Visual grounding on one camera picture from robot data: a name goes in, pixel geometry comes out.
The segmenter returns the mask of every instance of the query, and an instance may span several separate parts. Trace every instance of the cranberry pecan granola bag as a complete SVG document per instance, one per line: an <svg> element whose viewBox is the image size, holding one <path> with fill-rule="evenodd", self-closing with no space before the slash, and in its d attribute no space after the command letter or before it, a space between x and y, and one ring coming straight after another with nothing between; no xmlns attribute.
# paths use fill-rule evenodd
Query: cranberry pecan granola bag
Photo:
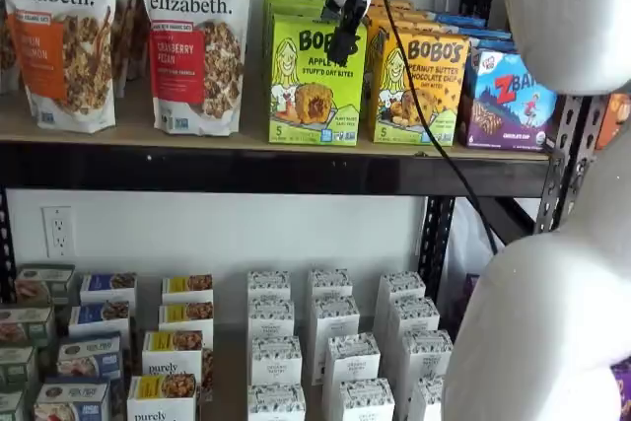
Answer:
<svg viewBox="0 0 631 421"><path fill-rule="evenodd" d="M6 5L38 125L88 133L114 125L114 0L6 0Z"/></svg>
<svg viewBox="0 0 631 421"><path fill-rule="evenodd" d="M155 126L168 133L239 129L249 0L144 0Z"/></svg>

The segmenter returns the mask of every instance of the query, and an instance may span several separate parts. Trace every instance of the cartoon girl illustration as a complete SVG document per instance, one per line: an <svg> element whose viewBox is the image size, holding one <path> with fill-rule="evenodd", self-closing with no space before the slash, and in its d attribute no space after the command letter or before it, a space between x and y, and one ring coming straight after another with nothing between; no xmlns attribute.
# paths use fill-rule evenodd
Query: cartoon girl illustration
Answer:
<svg viewBox="0 0 631 421"><path fill-rule="evenodd" d="M403 83L403 56L398 48L395 48L387 56L385 73L382 85L379 87L379 106L380 112L389 109L394 103L400 103L405 92L405 84Z"/></svg>
<svg viewBox="0 0 631 421"><path fill-rule="evenodd" d="M276 48L272 71L272 111L282 118L296 115L296 89L300 83L296 71L298 49L290 38L283 39Z"/></svg>

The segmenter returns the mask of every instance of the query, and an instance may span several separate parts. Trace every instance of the yellow bobo's box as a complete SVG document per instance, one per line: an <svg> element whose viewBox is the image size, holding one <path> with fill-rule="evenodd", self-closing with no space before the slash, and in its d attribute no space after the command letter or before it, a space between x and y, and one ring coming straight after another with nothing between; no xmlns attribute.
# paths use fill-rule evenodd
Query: yellow bobo's box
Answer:
<svg viewBox="0 0 631 421"><path fill-rule="evenodd" d="M381 29L371 44L371 54L375 55L370 102L373 139L381 143L431 143L414 102L414 87L431 132L441 145L450 146L454 142L469 41L461 35L408 29L402 29L399 35L414 84L410 85L407 78L395 36Z"/></svg>

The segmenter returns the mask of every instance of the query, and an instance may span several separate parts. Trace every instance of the red label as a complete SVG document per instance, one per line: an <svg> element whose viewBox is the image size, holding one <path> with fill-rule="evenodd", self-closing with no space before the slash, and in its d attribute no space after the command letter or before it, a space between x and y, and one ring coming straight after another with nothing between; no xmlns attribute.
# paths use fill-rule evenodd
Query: red label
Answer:
<svg viewBox="0 0 631 421"><path fill-rule="evenodd" d="M151 84L155 98L179 103L204 102L204 33L192 24L152 24L149 38Z"/></svg>

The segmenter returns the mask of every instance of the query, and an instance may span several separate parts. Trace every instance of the white robot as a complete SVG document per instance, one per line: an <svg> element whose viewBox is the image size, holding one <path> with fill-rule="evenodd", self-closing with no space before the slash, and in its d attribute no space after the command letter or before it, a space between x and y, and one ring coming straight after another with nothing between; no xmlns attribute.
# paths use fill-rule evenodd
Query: white robot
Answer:
<svg viewBox="0 0 631 421"><path fill-rule="evenodd" d="M631 0L506 2L537 81L580 96L629 90ZM332 0L329 10L339 6L343 19L357 21L361 9L349 14L346 3L353 5ZM351 22L340 25L349 35ZM631 355L630 150L623 131L590 167L558 231L491 260L450 361L444 421L619 419L609 367Z"/></svg>

